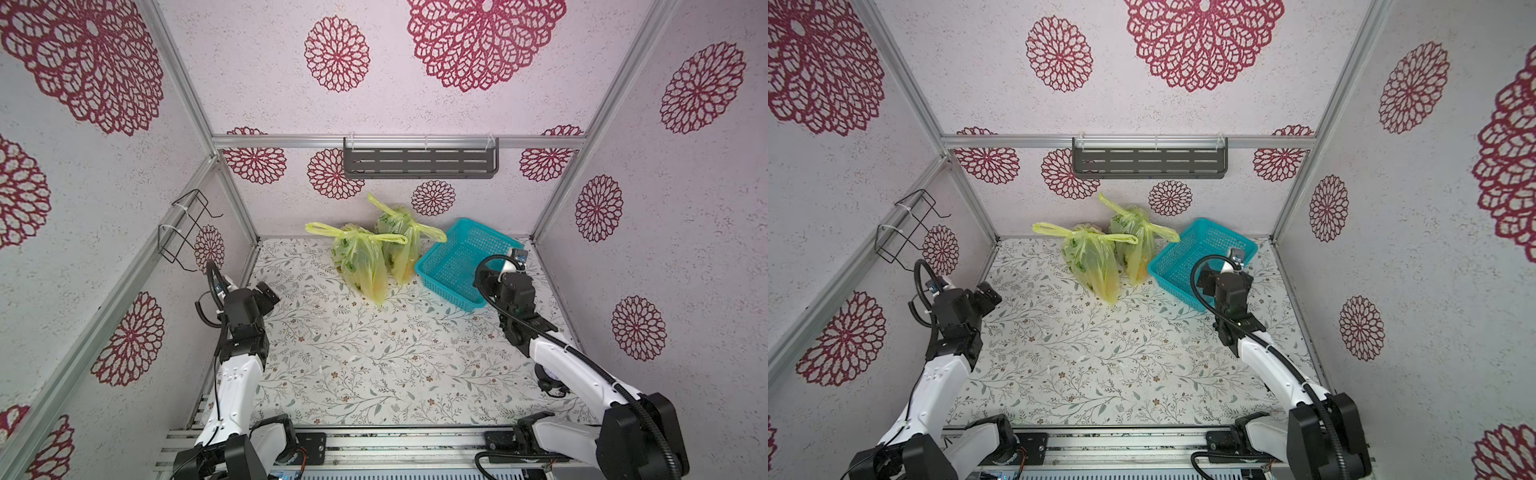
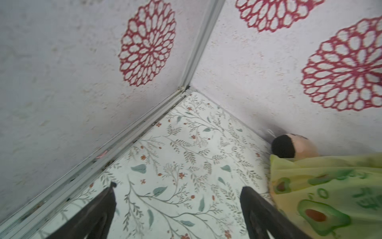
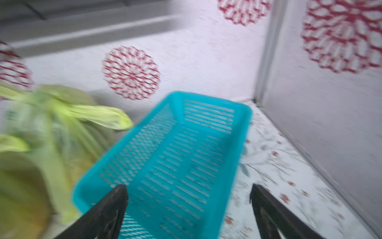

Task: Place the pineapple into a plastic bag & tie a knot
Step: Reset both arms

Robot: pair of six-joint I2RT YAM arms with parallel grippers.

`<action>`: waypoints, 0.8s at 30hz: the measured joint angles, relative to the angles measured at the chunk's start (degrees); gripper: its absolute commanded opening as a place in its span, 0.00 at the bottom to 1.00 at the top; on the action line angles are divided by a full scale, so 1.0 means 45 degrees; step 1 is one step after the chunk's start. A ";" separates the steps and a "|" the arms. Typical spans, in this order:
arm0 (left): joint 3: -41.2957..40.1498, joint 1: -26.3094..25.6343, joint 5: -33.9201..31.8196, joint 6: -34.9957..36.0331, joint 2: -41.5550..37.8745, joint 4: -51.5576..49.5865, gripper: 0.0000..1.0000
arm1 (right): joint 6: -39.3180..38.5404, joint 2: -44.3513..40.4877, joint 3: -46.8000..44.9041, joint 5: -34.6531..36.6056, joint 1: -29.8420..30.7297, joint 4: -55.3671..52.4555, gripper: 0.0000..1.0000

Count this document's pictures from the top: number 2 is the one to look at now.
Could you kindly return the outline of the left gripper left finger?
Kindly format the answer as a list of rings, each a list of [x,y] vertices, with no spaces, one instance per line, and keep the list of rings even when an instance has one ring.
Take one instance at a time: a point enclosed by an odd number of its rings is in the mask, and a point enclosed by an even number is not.
[[[115,182],[57,229],[49,239],[106,239],[116,210]]]

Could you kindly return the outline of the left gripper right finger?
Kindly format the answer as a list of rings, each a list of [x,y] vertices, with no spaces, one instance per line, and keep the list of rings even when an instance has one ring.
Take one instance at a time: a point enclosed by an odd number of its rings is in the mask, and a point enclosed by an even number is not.
[[[242,188],[240,204],[251,239],[310,238],[251,187]]]

